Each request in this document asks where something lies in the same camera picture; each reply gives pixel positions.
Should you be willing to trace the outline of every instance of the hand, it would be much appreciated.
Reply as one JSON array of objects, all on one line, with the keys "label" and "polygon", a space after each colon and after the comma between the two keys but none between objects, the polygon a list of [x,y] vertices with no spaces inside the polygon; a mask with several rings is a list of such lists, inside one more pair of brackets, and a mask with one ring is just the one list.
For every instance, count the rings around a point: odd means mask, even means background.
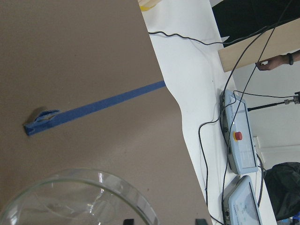
[{"label": "hand", "polygon": [[281,66],[282,64],[288,64],[289,59],[287,55],[278,55],[272,58],[269,58],[267,60],[260,61],[256,63],[256,66],[259,70],[272,70],[276,67]]}]

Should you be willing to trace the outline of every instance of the emergency stop button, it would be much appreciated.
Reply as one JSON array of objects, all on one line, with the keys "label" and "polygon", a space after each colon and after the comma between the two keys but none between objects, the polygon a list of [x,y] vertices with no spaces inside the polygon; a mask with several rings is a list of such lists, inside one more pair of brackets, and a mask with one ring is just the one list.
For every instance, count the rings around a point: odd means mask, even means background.
[{"label": "emergency stop button", "polygon": [[239,132],[233,132],[233,138],[235,141],[240,141],[243,139],[243,135],[242,133],[239,131]]}]

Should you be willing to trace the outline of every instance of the black wristband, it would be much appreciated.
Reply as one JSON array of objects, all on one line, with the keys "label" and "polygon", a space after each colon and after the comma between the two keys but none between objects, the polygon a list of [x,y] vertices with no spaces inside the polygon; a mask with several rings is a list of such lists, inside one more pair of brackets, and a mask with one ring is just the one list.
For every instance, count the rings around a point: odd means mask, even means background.
[{"label": "black wristband", "polygon": [[289,64],[290,64],[290,65],[294,64],[293,55],[290,54],[290,53],[288,53],[288,54],[286,54],[286,55],[289,57]]}]

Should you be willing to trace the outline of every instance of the blue tape strip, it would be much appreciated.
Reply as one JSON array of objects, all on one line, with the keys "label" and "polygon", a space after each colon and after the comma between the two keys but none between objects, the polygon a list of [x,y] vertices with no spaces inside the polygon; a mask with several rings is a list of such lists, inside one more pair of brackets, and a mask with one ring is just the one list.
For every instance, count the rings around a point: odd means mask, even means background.
[{"label": "blue tape strip", "polygon": [[125,92],[120,95],[109,97],[107,99],[85,105],[76,109],[59,113],[59,110],[42,112],[32,123],[25,124],[27,135],[34,135],[52,127],[75,120],[82,116],[100,111],[110,106],[125,102],[140,95],[165,87],[165,82],[160,81],[135,90]]}]

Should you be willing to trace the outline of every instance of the electronic device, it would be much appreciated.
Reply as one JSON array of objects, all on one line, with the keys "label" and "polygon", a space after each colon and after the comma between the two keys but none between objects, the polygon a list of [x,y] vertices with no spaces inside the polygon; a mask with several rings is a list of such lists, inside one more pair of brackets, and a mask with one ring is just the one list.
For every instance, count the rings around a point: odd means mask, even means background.
[{"label": "electronic device", "polygon": [[225,225],[262,225],[251,178],[243,176],[224,198]]},{"label": "electronic device", "polygon": [[[239,110],[234,118],[239,103]],[[246,101],[225,90],[225,94],[222,92],[220,95],[220,111],[222,112],[220,126],[229,148],[228,159],[231,170],[235,174],[257,172],[257,156]]]}]

